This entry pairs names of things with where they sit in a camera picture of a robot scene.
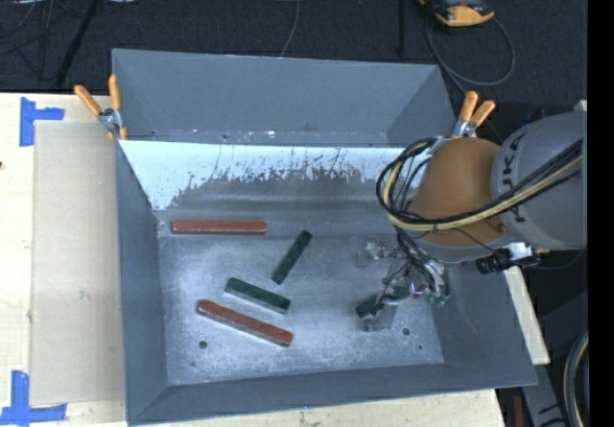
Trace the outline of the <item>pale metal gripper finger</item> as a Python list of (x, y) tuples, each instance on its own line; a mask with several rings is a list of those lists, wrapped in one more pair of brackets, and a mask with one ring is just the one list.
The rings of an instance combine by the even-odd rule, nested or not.
[(364, 328), (368, 332), (391, 329), (399, 302), (390, 299), (372, 299), (365, 305)]
[(390, 251), (386, 240), (367, 240), (355, 254), (355, 266), (364, 269), (375, 262), (383, 262), (389, 256)]

